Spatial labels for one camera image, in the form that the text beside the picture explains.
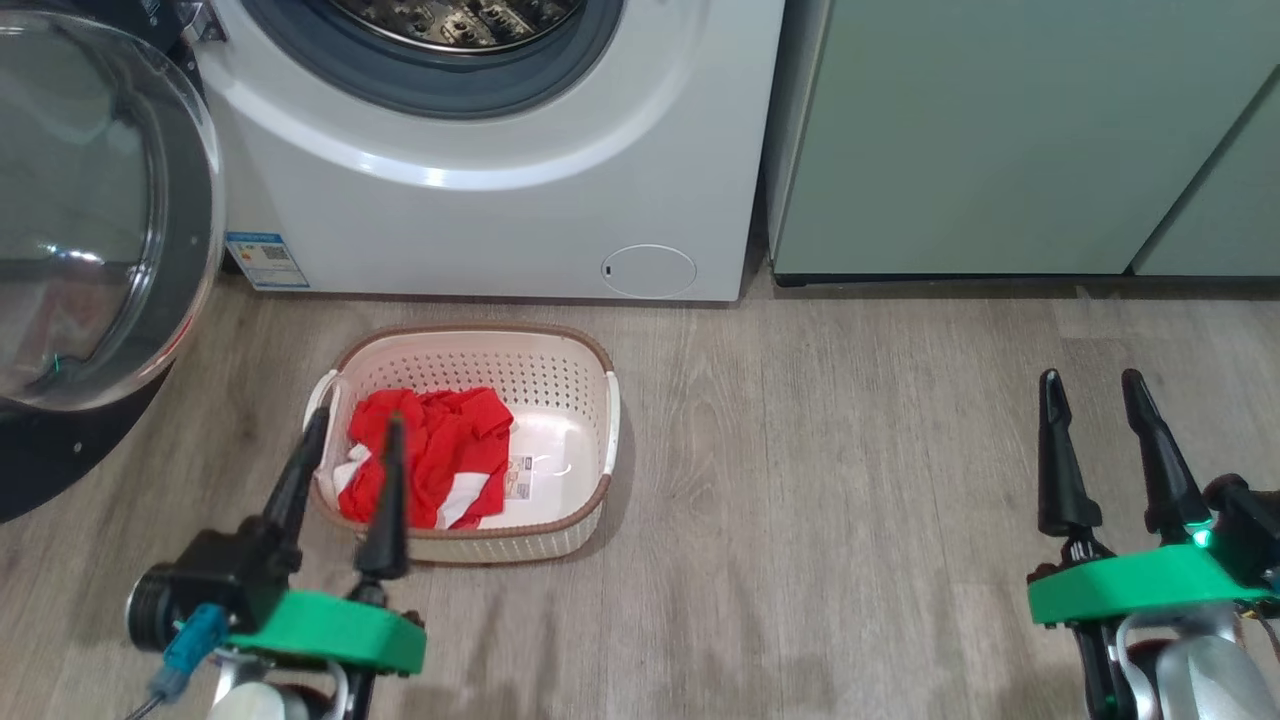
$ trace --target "white washing machine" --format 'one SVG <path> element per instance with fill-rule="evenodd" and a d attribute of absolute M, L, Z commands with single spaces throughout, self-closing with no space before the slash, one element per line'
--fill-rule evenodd
<path fill-rule="evenodd" d="M 735 300 L 783 4 L 214 0 L 228 249 L 262 290 Z"/>

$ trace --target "pink plastic basket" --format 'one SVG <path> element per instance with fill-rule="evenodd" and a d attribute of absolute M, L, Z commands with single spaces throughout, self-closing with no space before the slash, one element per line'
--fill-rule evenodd
<path fill-rule="evenodd" d="M 604 350 L 576 331 L 479 324 L 393 329 L 353 347 L 326 373 L 306 418 L 330 406 L 325 451 L 312 482 L 314 506 L 364 534 L 338 511 L 334 468 L 351 450 L 356 404 L 379 389 L 493 387 L 515 416 L 512 482 L 502 514 L 474 530 L 410 532 L 410 556 L 425 562 L 525 562 L 567 555 L 595 530 L 618 450 L 618 380 Z"/>

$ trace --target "red and white cloth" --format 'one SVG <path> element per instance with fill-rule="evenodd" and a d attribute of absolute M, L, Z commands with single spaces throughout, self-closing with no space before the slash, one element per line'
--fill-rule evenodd
<path fill-rule="evenodd" d="M 343 516 L 369 523 L 385 482 L 387 425 L 404 423 L 410 527 L 475 528 L 503 509 L 512 416 L 493 388 L 466 392 L 383 389 L 356 405 L 351 462 L 334 469 Z"/>

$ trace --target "washing machine door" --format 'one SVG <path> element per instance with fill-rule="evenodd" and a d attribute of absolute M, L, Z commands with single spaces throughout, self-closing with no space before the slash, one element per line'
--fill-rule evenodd
<path fill-rule="evenodd" d="M 132 427 L 221 252 L 218 145 L 173 8 L 86 5 L 0 3 L 0 462 L 10 483 L 0 483 L 0 519 L 14 514 L 6 498 L 61 482 L 47 480 L 59 475 L 51 459 L 74 456 L 63 474 L 79 477 Z M 177 28 L 175 42 L 161 49 L 113 24 L 113 9 Z M 41 443 L 58 447 L 32 450 Z M 29 471 L 14 479 L 15 466 Z"/>

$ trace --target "basket rim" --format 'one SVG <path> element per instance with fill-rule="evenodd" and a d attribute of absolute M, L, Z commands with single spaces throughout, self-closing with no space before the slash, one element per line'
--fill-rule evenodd
<path fill-rule="evenodd" d="M 553 325 L 548 323 L 507 323 L 502 320 L 477 320 L 471 323 L 442 323 L 435 325 L 398 325 L 390 327 L 376 333 L 365 337 L 360 342 L 351 346 L 347 352 L 343 354 L 342 359 L 338 360 L 337 370 L 342 373 L 347 369 L 347 364 L 360 354 L 361 350 L 369 347 L 370 345 L 387 340 L 396 336 L 406 334 L 431 334 L 431 333 L 456 333 L 456 332 L 518 332 L 529 334 L 548 334 L 559 336 L 576 341 L 588 350 L 600 361 L 605 373 L 613 372 L 613 360 L 609 359 L 609 354 L 604 347 L 596 342 L 596 340 L 582 331 L 573 328 L 567 328 L 564 325 Z"/>
<path fill-rule="evenodd" d="M 334 368 L 339 374 L 347 369 L 347 364 L 364 348 L 370 345 L 387 340 L 389 337 L 407 336 L 407 334 L 430 334 L 430 333 L 451 333 L 451 332 L 521 332 L 531 334 L 548 334 L 559 336 L 567 340 L 581 343 L 600 361 L 604 368 L 605 375 L 613 373 L 613 361 L 609 359 L 609 354 L 605 352 L 604 347 L 596 342 L 596 340 L 581 331 L 567 328 L 564 325 L 554 325 L 549 323 L 509 323 L 500 320 L 479 320 L 470 323 L 440 323 L 430 325 L 397 325 L 378 331 L 360 342 L 356 342 L 343 354 L 338 365 Z M 512 528 L 486 528 L 486 529 L 470 529 L 470 530 L 438 530 L 426 528 L 410 528 L 410 539 L 438 539 L 438 541 L 476 541 L 476 539 L 502 539 L 502 538 L 521 538 L 531 536 L 541 536 L 548 533 L 564 532 L 573 525 L 577 525 L 585 520 L 591 512 L 595 512 L 596 507 L 604 502 L 604 496 L 609 489 L 609 483 L 613 480 L 613 475 L 609 473 L 602 474 L 600 480 L 595 486 L 595 492 L 588 501 L 570 514 L 559 520 L 553 520 L 550 523 L 539 523 L 536 525 L 516 525 Z M 320 478 L 316 475 L 311 477 L 311 503 L 320 507 L 320 512 L 333 524 L 340 525 L 353 532 L 364 532 L 369 529 L 367 523 L 356 523 L 348 520 L 337 509 L 330 507 L 324 500 L 324 495 L 320 492 Z"/>

